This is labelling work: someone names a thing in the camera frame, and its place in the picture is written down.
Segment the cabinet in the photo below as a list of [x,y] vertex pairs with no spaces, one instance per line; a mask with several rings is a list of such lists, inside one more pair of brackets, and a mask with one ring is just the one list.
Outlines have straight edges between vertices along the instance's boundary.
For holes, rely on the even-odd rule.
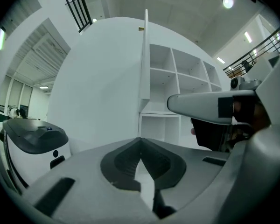
[[149,43],[147,11],[145,18],[140,94],[146,97],[140,97],[138,136],[205,149],[190,132],[191,119],[169,111],[167,99],[175,94],[221,91],[217,70],[194,55]]

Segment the fluorescent light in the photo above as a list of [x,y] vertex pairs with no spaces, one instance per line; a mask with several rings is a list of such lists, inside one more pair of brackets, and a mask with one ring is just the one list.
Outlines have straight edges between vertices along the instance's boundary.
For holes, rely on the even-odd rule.
[[248,42],[251,43],[251,42],[252,42],[252,39],[251,39],[251,37],[250,37],[250,35],[249,35],[248,32],[245,32],[245,36],[247,37]]
[[217,58],[218,61],[220,61],[221,63],[225,63],[225,61],[223,61],[220,57]]
[[226,7],[227,9],[232,8],[232,6],[233,6],[233,0],[223,0],[223,5],[224,5],[224,7]]
[[3,47],[4,34],[5,34],[5,32],[0,28],[0,50]]

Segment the black railing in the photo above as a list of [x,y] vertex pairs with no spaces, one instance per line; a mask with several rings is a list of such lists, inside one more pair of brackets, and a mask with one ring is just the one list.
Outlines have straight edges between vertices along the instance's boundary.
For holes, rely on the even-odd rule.
[[280,28],[223,70],[230,78],[243,75],[247,73],[247,70],[254,66],[260,56],[267,52],[271,53],[275,51],[280,54]]
[[88,24],[89,25],[92,24],[92,20],[90,18],[89,11],[88,11],[85,0],[71,0],[71,1],[66,0],[66,4],[69,6],[70,12],[74,17],[76,24],[78,25],[79,32],[81,32],[85,27],[87,27]]

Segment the rectangular black slot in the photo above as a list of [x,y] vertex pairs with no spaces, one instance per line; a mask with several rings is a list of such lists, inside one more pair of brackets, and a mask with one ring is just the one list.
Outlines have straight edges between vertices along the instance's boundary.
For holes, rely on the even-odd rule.
[[206,157],[202,161],[212,163],[212,164],[216,164],[216,165],[219,165],[219,166],[224,166],[224,164],[226,163],[226,160],[215,159],[215,158],[211,158],[211,157]]
[[74,182],[75,180],[71,178],[62,178],[36,203],[35,208],[50,217],[69,192]]
[[51,169],[56,167],[59,163],[63,162],[64,160],[65,160],[64,156],[60,156],[60,157],[54,159],[53,161],[51,161],[51,163],[50,163]]

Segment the robotic device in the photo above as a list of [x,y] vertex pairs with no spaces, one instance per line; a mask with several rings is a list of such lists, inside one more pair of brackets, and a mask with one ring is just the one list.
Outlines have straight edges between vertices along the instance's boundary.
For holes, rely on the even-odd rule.
[[0,139],[4,142],[9,176],[19,193],[70,157],[69,138],[64,130],[45,121],[6,120]]
[[[168,99],[170,110],[221,126],[232,123],[235,100],[259,99],[271,125],[236,143],[231,153],[152,139],[124,140],[72,156],[22,196],[63,223],[234,223],[264,202],[280,178],[277,87],[280,60],[262,83],[241,83],[238,90]],[[141,184],[134,179],[140,159],[154,179],[153,211],[142,201]]]

